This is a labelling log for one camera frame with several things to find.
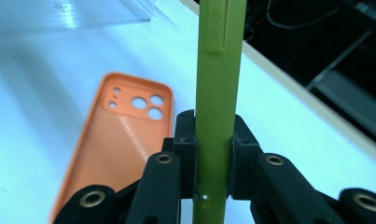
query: black cable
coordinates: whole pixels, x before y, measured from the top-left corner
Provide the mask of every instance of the black cable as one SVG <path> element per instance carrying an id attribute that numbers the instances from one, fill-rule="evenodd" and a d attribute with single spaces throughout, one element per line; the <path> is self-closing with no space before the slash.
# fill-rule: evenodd
<path id="1" fill-rule="evenodd" d="M 280 22 L 274 21 L 272 19 L 272 16 L 270 14 L 270 9 L 272 8 L 272 5 L 274 4 L 274 2 L 275 1 L 273 1 L 273 0 L 269 1 L 268 7 L 267 7 L 267 14 L 266 14 L 267 15 L 267 20 L 269 21 L 269 23 L 271 25 L 276 26 L 278 28 L 287 29 L 287 30 L 295 30 L 295 29 L 300 29 L 300 28 L 303 28 L 303 27 L 307 27 L 307 26 L 313 25 L 313 24 L 321 21 L 325 17 L 334 15 L 334 14 L 336 14 L 339 11 L 339 8 L 336 8 L 336 9 L 334 9 L 332 11 L 329 11 L 328 13 L 325 13 L 324 15 L 318 17 L 317 19 L 315 19 L 313 21 L 309 21 L 309 22 L 303 23 L 301 25 L 286 25 L 286 24 L 282 24 Z"/>

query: orange phone case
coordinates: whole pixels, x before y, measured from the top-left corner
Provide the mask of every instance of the orange phone case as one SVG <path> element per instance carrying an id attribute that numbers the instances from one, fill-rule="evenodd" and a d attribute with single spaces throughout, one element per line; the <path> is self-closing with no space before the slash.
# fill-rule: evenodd
<path id="1" fill-rule="evenodd" d="M 150 155 L 172 134 L 174 95 L 168 86 L 107 75 L 97 92 L 57 202 L 52 222 L 72 195 L 89 185 L 119 191 L 138 180 Z"/>

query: white surface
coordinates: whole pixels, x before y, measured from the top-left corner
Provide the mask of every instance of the white surface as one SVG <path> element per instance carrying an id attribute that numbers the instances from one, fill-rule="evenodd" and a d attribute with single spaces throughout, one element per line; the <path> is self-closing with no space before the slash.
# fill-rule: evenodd
<path id="1" fill-rule="evenodd" d="M 45 223 L 101 78 L 120 71 L 171 86 L 195 106 L 198 17 L 158 0 L 151 22 L 0 37 L 0 223 Z M 332 197 L 376 192 L 376 160 L 243 56 L 237 113 L 266 152 L 292 160 Z M 225 223 L 253 223 L 229 200 Z M 191 222 L 191 201 L 183 201 Z"/>

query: transparent acrylic panel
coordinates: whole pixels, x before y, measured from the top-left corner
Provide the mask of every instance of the transparent acrylic panel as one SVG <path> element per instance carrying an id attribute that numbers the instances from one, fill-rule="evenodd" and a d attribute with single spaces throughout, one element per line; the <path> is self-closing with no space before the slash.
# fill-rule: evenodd
<path id="1" fill-rule="evenodd" d="M 149 21 L 155 0 L 0 0 L 0 34 Z"/>

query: green rod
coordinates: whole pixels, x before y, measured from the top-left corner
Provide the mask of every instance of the green rod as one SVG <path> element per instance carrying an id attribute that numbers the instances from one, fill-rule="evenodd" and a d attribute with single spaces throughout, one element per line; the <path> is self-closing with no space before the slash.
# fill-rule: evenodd
<path id="1" fill-rule="evenodd" d="M 201 0 L 196 90 L 198 186 L 193 223 L 223 223 L 246 0 Z"/>

